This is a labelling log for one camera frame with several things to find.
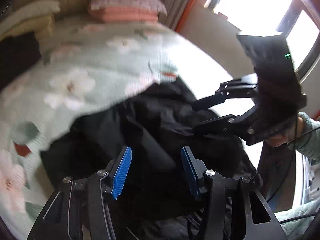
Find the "person's arm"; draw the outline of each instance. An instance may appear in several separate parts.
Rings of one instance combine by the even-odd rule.
[[[299,117],[303,120],[303,128],[299,132],[298,136],[301,136],[305,132],[311,131],[320,126],[320,122],[311,119],[306,113],[300,112]],[[315,130],[300,139],[296,140],[296,143],[289,143],[289,148],[295,147],[298,152],[307,156],[310,159],[320,161],[320,129]]]

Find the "floral blanket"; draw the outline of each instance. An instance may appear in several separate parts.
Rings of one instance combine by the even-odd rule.
[[[231,79],[199,48],[158,23],[72,17],[40,42],[42,59],[0,94],[0,216],[25,240],[53,192],[39,152],[74,119],[179,73],[196,97]]]

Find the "black cable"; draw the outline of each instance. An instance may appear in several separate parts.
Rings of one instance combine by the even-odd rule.
[[[296,148],[296,141],[295,141],[295,140],[297,139],[297,132],[298,132],[298,118],[296,119],[296,127],[295,127],[295,129],[294,129],[294,140],[293,140],[293,141],[294,141],[294,145],[293,145],[293,149]],[[267,200],[267,203],[268,203],[271,199],[273,199],[273,197],[274,197],[274,196],[278,193],[278,191],[281,189],[281,187],[282,187],[285,179],[287,178],[287,176],[288,176],[288,174],[289,174],[289,171],[290,171],[290,168],[291,168],[291,165],[292,165],[292,161],[293,161],[294,155],[295,155],[295,154],[292,153],[291,159],[290,159],[290,164],[289,164],[289,167],[288,167],[287,171],[286,171],[285,174],[284,174],[284,178],[282,179],[279,187],[277,187],[277,189],[274,191],[274,193],[271,195],[271,197]]]
[[[300,135],[299,137],[297,137],[297,138],[293,139],[292,141],[288,142],[288,144],[289,144],[289,143],[292,143],[292,142],[295,142],[296,140],[300,139],[301,137],[303,137],[303,136],[305,136],[305,135],[307,135],[307,134],[309,134],[309,133],[311,133],[311,132],[313,132],[313,131],[315,131],[315,130],[318,130],[318,129],[320,129],[320,126],[317,127],[317,128],[314,128],[314,129],[312,129],[312,130],[310,130],[310,131],[308,131],[308,132],[303,133],[303,134]]]
[[[280,221],[279,223],[280,223],[280,224],[284,224],[284,223],[288,223],[288,222],[295,221],[295,220],[298,220],[298,219],[313,217],[313,216],[315,216],[317,213],[318,213],[318,212],[311,213],[311,214],[306,214],[306,215],[301,215],[301,216],[298,216],[298,217],[295,217],[295,218],[289,218],[289,219]]]
[[[256,175],[254,175],[250,180],[253,180],[258,174],[259,174],[259,171],[257,171]]]
[[[282,187],[285,179],[287,178],[287,176],[288,176],[288,174],[289,174],[289,171],[290,171],[290,168],[291,168],[291,165],[292,165],[292,161],[293,161],[293,157],[294,157],[294,154],[292,154],[292,156],[291,156],[290,165],[289,165],[287,171],[285,172],[285,175],[284,175],[283,180],[281,181],[279,187],[274,191],[274,193],[271,195],[271,197],[267,200],[267,202],[269,202],[271,199],[273,199],[273,197],[278,193],[278,191],[279,191],[280,188]]]
[[[129,233],[134,237],[134,239],[139,240],[139,238],[137,238],[137,237],[134,235],[134,233],[132,233],[132,231],[131,231],[128,227],[126,227],[126,228],[127,228],[127,230],[129,231]]]

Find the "bright window light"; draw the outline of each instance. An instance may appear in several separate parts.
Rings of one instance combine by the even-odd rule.
[[[214,8],[241,31],[275,31],[292,0],[220,0]]]
[[[287,44],[291,53],[294,70],[296,70],[306,58],[312,46],[315,44],[318,34],[319,29],[315,23],[305,11],[302,11],[287,37]]]

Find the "window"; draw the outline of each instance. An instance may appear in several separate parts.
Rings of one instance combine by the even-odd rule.
[[[208,8],[241,31],[282,32],[300,78],[319,55],[319,28],[301,0],[211,0]]]

